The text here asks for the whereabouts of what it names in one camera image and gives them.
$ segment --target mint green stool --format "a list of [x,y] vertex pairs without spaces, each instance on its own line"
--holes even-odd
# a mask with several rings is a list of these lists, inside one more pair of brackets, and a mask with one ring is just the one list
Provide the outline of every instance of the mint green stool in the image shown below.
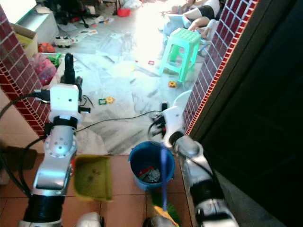
[[[168,68],[179,73],[178,82],[184,82],[187,72],[189,70],[194,70],[200,39],[200,34],[184,28],[178,28],[176,31],[172,32],[162,57],[160,74],[163,73],[164,68]],[[180,47],[184,48],[184,53],[179,52]],[[168,62],[168,59],[170,61],[176,61],[178,55],[181,55],[183,58],[180,68],[177,68]]]

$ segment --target blue bucket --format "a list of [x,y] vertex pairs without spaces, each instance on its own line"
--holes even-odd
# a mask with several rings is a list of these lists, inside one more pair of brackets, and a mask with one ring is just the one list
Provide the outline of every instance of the blue bucket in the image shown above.
[[[135,146],[128,158],[128,161],[131,164],[132,171],[134,173],[134,180],[136,181],[139,188],[144,191],[151,190],[154,188],[161,187],[162,183],[147,183],[142,181],[137,175],[140,171],[147,167],[154,167],[159,169],[161,173],[161,147],[153,144],[150,141],[146,141]],[[171,152],[167,150],[167,165],[166,165],[166,180],[169,181],[172,179],[175,171],[175,160]]]

